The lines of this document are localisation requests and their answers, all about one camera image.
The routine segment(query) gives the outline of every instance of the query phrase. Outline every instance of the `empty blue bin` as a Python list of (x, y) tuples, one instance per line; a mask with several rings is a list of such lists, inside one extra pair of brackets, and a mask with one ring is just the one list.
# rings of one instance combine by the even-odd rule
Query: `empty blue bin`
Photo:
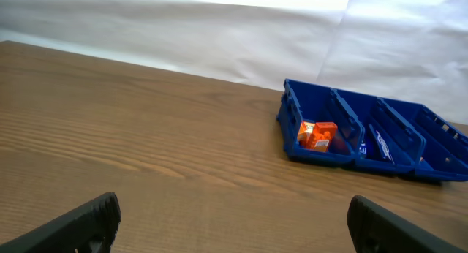
[[(363, 127), (336, 89), (286, 79), (281, 101), (277, 120), (282, 129), (284, 151), (290, 159), (330, 166), (349, 165), (355, 161)], [(332, 121), (337, 125), (328, 152), (312, 151), (299, 145), (302, 121)]]
[(413, 171), (426, 145), (426, 140), (413, 125), (382, 98), (341, 89), (337, 92), (356, 113), (359, 122), (367, 130), (365, 133), (369, 133), (369, 124), (371, 124), (381, 135), (393, 160), (370, 159), (369, 155), (368, 158), (358, 157), (355, 161), (356, 168), (396, 174)]
[(385, 101), (426, 139), (423, 160), (414, 176), (436, 181), (468, 180), (468, 139), (426, 106), (394, 99)]

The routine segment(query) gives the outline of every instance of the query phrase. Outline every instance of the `blue bin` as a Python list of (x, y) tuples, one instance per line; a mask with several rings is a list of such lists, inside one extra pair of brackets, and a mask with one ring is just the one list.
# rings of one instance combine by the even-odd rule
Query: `blue bin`
[(426, 106), (394, 99), (385, 101), (426, 139), (423, 160), (414, 176), (437, 181), (468, 180), (468, 139)]
[(404, 117), (398, 114), (384, 99), (337, 90), (358, 116), (364, 129), (369, 133), (369, 124), (385, 140), (393, 162), (358, 157), (355, 166), (359, 170), (383, 173), (408, 173), (415, 169), (426, 145), (426, 140)]
[[(290, 159), (343, 166), (353, 163), (359, 155), (363, 127), (336, 89), (286, 80), (277, 120), (282, 129), (284, 151)], [(338, 130), (328, 152), (312, 151), (299, 145), (302, 121), (332, 121), (337, 125)]]

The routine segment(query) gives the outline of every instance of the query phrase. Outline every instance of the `small orange box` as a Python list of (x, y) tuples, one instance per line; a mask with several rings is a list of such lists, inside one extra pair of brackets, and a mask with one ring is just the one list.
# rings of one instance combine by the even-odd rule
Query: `small orange box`
[(306, 147), (314, 151), (326, 152), (337, 129), (337, 125), (333, 122), (317, 122)]
[(299, 128), (298, 140), (299, 144), (303, 147), (306, 146), (307, 141), (309, 140), (310, 134), (314, 130), (315, 124), (307, 121), (302, 121), (301, 127)]

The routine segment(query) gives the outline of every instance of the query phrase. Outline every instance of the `blue storage tray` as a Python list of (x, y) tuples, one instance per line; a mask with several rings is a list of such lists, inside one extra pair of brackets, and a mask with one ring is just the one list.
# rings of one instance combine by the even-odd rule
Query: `blue storage tray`
[(393, 162), (383, 162), (358, 157), (356, 168), (384, 173), (413, 171), (426, 146), (421, 134), (384, 99), (341, 89), (337, 92), (354, 110), (365, 130), (371, 124), (382, 135), (393, 158)]
[(426, 139), (423, 161), (414, 176), (437, 181), (468, 180), (468, 138), (426, 106), (394, 99), (385, 101)]
[[(358, 155), (363, 127), (336, 89), (286, 80), (277, 119), (281, 124), (284, 151), (290, 159), (340, 166), (353, 163)], [(299, 145), (302, 121), (332, 121), (337, 125), (328, 152), (312, 151)]]

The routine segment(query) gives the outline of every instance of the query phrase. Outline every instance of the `wood grain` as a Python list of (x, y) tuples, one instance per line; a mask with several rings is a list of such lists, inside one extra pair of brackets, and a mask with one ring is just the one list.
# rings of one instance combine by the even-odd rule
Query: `wood grain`
[(466, 183), (290, 162), (280, 96), (0, 43), (0, 243), (113, 191), (114, 252), (353, 252), (353, 195), (468, 249)]

